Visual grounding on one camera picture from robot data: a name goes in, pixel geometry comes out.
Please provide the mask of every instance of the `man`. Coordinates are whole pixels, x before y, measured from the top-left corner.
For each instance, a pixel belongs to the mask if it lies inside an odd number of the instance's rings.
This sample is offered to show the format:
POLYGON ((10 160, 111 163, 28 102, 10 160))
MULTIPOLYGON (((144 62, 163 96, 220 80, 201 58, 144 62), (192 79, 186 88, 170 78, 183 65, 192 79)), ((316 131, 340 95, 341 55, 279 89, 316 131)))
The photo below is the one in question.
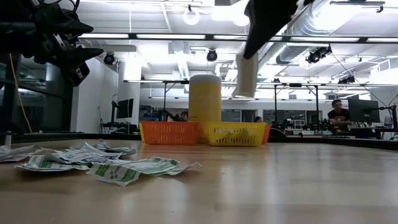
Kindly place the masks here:
POLYGON ((333 110, 328 113, 328 117, 332 126, 340 131, 347 129, 347 125, 351 124, 349 121, 349 111, 343 108, 341 100, 333 100, 331 106, 333 110))

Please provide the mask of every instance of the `workbench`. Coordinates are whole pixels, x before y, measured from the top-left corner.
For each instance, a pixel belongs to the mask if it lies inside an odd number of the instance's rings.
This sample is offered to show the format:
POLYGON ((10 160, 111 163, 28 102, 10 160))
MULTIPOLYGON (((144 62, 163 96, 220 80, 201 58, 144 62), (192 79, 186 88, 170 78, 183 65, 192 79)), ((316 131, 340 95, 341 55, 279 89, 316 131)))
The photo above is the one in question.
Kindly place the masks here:
MULTIPOLYGON (((88 141, 36 142, 66 149, 88 141)), ((262 147, 134 146, 153 155, 200 162, 180 175, 142 175, 127 187, 85 171, 35 173, 0 164, 1 223, 394 223, 398 154, 329 144, 262 147)))

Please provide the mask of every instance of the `ceiling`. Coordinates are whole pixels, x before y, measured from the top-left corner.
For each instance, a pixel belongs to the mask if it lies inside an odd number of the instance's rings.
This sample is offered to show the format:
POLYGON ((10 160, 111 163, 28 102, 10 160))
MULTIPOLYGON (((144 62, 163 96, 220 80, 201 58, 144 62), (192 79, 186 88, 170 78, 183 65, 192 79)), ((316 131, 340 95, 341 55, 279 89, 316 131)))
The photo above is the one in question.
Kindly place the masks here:
MULTIPOLYGON (((192 2, 192 9, 200 14, 200 20, 195 25, 188 25, 183 19, 187 4, 191 1, 151 1, 150 4, 147 1, 116 2, 126 1, 81 0, 78 8, 80 20, 93 26, 95 32, 247 34, 249 29, 249 26, 237 26, 233 21, 235 17, 243 13, 242 8, 244 8, 239 6, 239 10, 236 10, 235 6, 246 5, 244 0, 232 6, 215 6, 217 0, 192 2)), ((398 26, 396 25, 398 24, 398 1, 386 0, 386 2, 384 11, 381 13, 376 13, 378 9, 376 6, 359 8, 348 22, 330 35, 398 37, 398 26)), ((71 6, 68 1, 61 3, 62 7, 71 6)), ((329 20, 332 21, 338 16, 338 13, 331 14, 329 20)), ((110 49, 116 45, 126 48, 131 45, 136 46, 145 62, 142 69, 145 77, 162 79, 163 75, 170 75, 174 70, 178 70, 179 57, 169 54, 171 41, 82 40, 82 42, 86 46, 107 46, 110 49)), ((241 42, 186 42, 190 47, 203 47, 206 50, 216 49, 219 56, 217 62, 207 62, 206 51, 190 50, 189 55, 184 56, 190 71, 210 73, 215 71, 218 63, 232 63, 235 55, 243 47, 241 42)), ((370 75, 371 68, 389 58, 398 57, 398 44, 332 44, 331 48, 337 59, 329 55, 308 67, 305 57, 308 55, 308 50, 311 49, 309 48, 306 51, 307 54, 298 56, 288 66, 267 64, 259 70, 259 78, 263 78, 265 82, 270 82, 274 77, 281 76, 287 82, 289 79, 295 82, 307 82, 308 80, 312 82, 328 82, 329 80, 330 82, 332 77, 337 80, 347 74, 344 73, 346 69, 350 71, 353 69, 356 77, 365 82, 370 75)), ((126 57, 125 52, 117 52, 116 55, 121 59, 126 57)))

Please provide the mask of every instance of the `monitor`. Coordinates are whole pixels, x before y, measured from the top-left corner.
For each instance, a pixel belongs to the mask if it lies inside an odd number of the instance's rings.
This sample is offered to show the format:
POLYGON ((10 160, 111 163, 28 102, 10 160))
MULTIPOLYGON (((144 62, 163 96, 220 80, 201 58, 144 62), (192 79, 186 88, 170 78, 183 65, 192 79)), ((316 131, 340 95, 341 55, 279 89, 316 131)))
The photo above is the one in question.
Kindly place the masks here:
POLYGON ((118 102, 118 114, 116 118, 131 118, 132 117, 132 105, 134 99, 122 100, 118 102))
POLYGON ((378 101, 349 99, 348 108, 350 121, 380 123, 378 101))

